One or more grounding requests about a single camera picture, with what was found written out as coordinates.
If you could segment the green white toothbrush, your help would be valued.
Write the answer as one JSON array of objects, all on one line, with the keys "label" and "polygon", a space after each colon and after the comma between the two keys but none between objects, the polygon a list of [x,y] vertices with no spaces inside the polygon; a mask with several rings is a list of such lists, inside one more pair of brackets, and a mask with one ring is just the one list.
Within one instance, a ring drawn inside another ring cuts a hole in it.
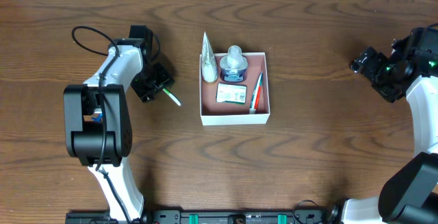
[{"label": "green white toothbrush", "polygon": [[164,88],[163,91],[178,105],[181,106],[181,102],[180,100],[173,94],[171,93],[167,88]]}]

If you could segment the white cream tube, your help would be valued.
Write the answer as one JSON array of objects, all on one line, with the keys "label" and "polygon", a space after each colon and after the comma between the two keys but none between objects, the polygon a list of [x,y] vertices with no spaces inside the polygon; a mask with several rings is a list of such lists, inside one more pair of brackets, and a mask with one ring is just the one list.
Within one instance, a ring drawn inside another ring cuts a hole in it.
[{"label": "white cream tube", "polygon": [[204,32],[203,35],[203,45],[201,50],[201,74],[203,80],[207,83],[214,83],[218,78],[216,58],[206,32]]}]

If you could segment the blue disposable razor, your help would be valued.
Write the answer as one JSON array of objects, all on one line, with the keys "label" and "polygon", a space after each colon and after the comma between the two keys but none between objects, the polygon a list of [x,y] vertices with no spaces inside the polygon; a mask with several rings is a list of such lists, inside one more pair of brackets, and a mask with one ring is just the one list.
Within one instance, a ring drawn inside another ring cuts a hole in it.
[{"label": "blue disposable razor", "polygon": [[92,121],[94,122],[101,122],[103,119],[103,115],[101,113],[93,114],[91,117]]}]

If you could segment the green white soap packet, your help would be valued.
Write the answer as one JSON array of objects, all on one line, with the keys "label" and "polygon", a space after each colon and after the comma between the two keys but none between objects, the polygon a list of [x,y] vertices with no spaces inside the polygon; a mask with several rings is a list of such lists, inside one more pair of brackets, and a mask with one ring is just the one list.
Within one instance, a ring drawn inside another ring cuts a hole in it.
[{"label": "green white soap packet", "polygon": [[216,93],[218,103],[246,103],[247,87],[233,84],[219,83]]}]

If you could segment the dark blue clear bottle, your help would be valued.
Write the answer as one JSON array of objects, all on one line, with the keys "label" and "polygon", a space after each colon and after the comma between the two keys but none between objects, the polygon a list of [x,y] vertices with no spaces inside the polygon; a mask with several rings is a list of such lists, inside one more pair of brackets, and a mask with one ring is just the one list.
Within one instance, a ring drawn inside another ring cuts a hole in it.
[{"label": "dark blue clear bottle", "polygon": [[239,46],[229,47],[228,54],[220,59],[220,77],[224,82],[238,83],[246,78],[248,61]]}]

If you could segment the red green toothpaste tube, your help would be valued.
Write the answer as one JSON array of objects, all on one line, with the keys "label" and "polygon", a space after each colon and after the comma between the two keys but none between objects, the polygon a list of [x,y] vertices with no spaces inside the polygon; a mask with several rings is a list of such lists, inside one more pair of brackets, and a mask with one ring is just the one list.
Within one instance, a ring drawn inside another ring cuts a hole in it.
[{"label": "red green toothpaste tube", "polygon": [[251,100],[251,104],[250,104],[250,108],[249,108],[249,114],[255,114],[259,105],[259,99],[260,99],[260,95],[261,95],[261,89],[262,89],[262,84],[263,84],[263,73],[260,73],[253,95],[252,95],[252,100]]}]

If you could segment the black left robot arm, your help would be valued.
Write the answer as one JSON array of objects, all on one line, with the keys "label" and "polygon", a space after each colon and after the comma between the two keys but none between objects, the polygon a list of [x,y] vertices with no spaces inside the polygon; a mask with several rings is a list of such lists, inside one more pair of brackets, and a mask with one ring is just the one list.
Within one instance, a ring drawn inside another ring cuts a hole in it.
[{"label": "black left robot arm", "polygon": [[69,212],[66,223],[152,223],[129,165],[133,132],[126,93],[133,89],[146,103],[174,84],[155,62],[157,41],[147,26],[133,25],[128,37],[109,40],[106,59],[92,77],[65,87],[67,152],[96,177],[109,205],[106,212]]}]

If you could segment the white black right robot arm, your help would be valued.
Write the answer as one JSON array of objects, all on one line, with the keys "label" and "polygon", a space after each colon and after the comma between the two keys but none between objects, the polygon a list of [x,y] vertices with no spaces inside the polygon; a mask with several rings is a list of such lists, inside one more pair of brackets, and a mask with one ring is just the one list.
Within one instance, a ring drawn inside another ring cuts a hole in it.
[{"label": "white black right robot arm", "polygon": [[413,157],[376,197],[345,199],[334,223],[437,224],[437,25],[416,27],[395,39],[385,55],[372,47],[350,68],[387,102],[405,99],[413,128]]}]

